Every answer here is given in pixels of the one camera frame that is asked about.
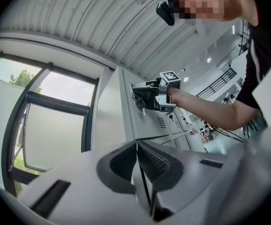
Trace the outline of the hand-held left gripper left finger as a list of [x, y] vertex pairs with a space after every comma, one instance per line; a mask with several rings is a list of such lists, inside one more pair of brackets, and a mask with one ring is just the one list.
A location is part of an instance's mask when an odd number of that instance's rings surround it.
[[136, 142], [81, 153], [33, 180], [20, 201], [56, 225], [147, 225], [131, 174]]

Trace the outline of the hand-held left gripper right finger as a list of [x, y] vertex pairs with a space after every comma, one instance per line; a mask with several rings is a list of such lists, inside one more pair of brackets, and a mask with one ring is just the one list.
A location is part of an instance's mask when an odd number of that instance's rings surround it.
[[151, 217], [164, 220], [189, 206], [210, 185], [223, 155], [138, 141], [137, 156], [150, 196]]

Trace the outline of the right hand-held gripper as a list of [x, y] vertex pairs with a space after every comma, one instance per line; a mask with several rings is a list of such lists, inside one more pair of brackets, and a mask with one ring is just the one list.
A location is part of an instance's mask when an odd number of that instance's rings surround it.
[[[140, 82], [132, 85], [135, 104], [140, 109], [159, 110], [160, 112], [173, 112], [176, 104], [171, 103], [168, 88], [180, 89], [181, 79], [173, 71], [161, 72], [160, 79]], [[158, 90], [158, 96], [151, 91]]]

